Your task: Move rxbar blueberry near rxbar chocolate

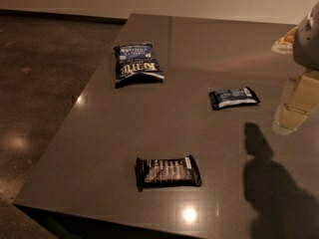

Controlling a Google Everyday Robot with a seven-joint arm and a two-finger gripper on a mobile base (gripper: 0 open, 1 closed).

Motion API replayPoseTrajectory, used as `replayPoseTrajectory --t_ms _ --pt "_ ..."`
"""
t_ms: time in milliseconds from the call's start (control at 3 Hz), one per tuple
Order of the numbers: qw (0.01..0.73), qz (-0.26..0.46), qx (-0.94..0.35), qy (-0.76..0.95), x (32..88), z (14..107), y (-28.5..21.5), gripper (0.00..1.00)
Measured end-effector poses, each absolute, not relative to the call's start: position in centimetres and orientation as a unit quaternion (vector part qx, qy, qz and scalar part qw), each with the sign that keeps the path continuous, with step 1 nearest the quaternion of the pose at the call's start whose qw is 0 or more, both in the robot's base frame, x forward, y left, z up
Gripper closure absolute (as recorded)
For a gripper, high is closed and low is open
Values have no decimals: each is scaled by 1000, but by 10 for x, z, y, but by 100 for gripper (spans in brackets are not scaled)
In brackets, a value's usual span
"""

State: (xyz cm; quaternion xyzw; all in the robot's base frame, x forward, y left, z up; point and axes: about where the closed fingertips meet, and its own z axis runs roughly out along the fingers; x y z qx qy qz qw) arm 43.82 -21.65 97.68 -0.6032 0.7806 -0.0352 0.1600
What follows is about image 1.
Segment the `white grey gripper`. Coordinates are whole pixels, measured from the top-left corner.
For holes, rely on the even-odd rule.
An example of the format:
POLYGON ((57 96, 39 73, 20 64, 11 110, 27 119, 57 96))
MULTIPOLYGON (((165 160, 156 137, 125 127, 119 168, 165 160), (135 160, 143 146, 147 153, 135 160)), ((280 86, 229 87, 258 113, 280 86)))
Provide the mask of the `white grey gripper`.
POLYGON ((297 64, 311 69, 297 79, 288 79, 284 85, 272 129, 277 134, 288 135, 319 107, 319 2, 271 50, 278 54, 293 53, 297 64))

